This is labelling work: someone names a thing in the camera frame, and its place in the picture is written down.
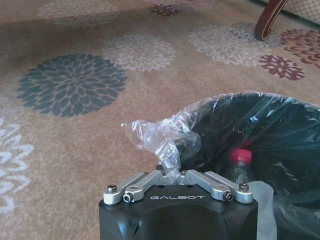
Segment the floor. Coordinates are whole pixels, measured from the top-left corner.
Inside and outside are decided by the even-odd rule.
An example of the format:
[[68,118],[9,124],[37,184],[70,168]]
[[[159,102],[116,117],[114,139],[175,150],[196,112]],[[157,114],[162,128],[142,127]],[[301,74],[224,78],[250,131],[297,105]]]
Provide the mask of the floor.
[[148,172],[122,122],[247,90],[320,104],[320,28],[246,0],[0,0],[0,239],[99,239],[110,183]]

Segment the upholstered fabric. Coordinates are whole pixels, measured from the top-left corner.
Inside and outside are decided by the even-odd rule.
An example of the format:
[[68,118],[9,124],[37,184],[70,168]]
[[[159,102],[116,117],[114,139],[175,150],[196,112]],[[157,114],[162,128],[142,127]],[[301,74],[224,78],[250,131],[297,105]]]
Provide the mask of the upholstered fabric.
[[283,10],[320,24],[320,0],[288,0]]

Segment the wooden chair leg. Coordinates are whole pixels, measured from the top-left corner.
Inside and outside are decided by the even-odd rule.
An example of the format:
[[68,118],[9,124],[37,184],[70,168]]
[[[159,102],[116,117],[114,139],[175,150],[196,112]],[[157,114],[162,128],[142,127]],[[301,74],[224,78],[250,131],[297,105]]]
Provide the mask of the wooden chair leg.
[[254,29],[254,37],[266,40],[271,33],[271,26],[288,0],[270,0],[264,8]]

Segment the plastic bottle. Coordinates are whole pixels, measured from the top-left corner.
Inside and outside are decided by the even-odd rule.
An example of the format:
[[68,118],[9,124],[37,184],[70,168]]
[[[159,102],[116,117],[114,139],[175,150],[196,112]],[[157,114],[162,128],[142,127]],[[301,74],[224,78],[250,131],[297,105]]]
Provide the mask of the plastic bottle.
[[237,148],[231,153],[231,163],[225,171],[224,177],[237,184],[255,181],[251,168],[252,153],[250,150]]

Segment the clear plastic bag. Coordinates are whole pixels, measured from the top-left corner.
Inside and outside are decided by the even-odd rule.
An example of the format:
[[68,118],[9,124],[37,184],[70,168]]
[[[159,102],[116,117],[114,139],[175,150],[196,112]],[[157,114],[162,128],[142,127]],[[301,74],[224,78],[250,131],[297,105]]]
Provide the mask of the clear plastic bag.
[[203,99],[155,123],[122,126],[138,149],[157,156],[171,183],[180,168],[222,174],[232,149],[249,149],[256,179],[277,197],[278,239],[300,230],[303,237],[319,237],[320,228],[313,227],[319,194],[308,202],[297,196],[320,191],[320,108],[291,97],[244,92]]

